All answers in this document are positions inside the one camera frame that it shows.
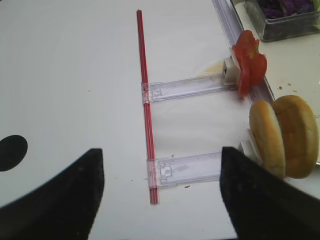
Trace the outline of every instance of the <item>shredded red cabbage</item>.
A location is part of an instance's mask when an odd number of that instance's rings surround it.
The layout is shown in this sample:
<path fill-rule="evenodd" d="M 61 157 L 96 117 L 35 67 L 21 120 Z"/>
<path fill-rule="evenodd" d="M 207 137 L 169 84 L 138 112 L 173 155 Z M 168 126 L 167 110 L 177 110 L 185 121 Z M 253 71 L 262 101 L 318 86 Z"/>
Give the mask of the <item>shredded red cabbage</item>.
<path fill-rule="evenodd" d="M 310 0 L 258 0 L 258 3 L 268 19 L 315 11 L 314 3 Z"/>

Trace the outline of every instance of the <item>bread roll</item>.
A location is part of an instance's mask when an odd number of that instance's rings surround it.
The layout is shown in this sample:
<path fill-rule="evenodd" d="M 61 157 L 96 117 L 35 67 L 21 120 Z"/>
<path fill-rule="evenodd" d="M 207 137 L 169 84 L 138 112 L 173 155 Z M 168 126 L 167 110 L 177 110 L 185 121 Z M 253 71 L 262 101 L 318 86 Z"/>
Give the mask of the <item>bread roll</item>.
<path fill-rule="evenodd" d="M 285 174 L 301 179 L 316 166 L 319 152 L 319 130 L 310 106 L 299 96 L 286 95 L 272 104 L 278 119 L 284 150 Z"/>
<path fill-rule="evenodd" d="M 272 106 L 256 101 L 250 109 L 250 129 L 259 149 L 263 167 L 275 176 L 285 177 L 285 149 L 280 126 Z"/>

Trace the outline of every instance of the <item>clear plastic tray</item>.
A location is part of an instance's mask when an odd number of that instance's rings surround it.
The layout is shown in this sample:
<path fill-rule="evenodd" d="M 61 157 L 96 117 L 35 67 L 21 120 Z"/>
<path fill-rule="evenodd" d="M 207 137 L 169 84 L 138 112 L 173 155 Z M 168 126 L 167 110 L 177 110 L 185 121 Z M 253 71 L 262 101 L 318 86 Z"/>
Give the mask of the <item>clear plastic tray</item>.
<path fill-rule="evenodd" d="M 262 41 L 271 42 L 320 33 L 320 12 L 268 19 L 257 0 L 245 0 L 245 9 Z"/>

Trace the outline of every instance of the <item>red tomato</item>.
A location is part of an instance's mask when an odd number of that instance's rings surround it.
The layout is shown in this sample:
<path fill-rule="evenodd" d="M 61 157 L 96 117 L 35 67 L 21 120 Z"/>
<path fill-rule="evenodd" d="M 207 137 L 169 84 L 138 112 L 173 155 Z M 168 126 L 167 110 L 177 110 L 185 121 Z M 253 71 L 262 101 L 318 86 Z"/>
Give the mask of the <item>red tomato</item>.
<path fill-rule="evenodd" d="M 246 97 L 250 86 L 256 86 L 264 80 L 267 59 L 265 55 L 259 53 L 259 40 L 255 39 L 250 30 L 241 33 L 232 50 L 241 68 L 238 94 L 240 97 Z"/>
<path fill-rule="evenodd" d="M 250 85 L 256 86 L 263 82 L 267 71 L 266 56 L 258 53 L 250 59 Z"/>
<path fill-rule="evenodd" d="M 242 66 L 238 83 L 238 95 L 240 98 L 244 98 L 249 95 L 250 91 L 250 59 L 247 56 L 243 56 L 240 61 L 242 62 Z"/>

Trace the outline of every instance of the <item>black circle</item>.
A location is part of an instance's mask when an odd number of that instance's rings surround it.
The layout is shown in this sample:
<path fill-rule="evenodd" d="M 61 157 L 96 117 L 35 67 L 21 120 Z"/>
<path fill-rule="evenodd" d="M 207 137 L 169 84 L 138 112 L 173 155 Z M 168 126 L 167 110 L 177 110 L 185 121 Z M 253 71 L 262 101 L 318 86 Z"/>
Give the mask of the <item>black circle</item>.
<path fill-rule="evenodd" d="M 0 141 L 0 172 L 17 166 L 25 157 L 27 140 L 20 135 L 7 136 Z"/>

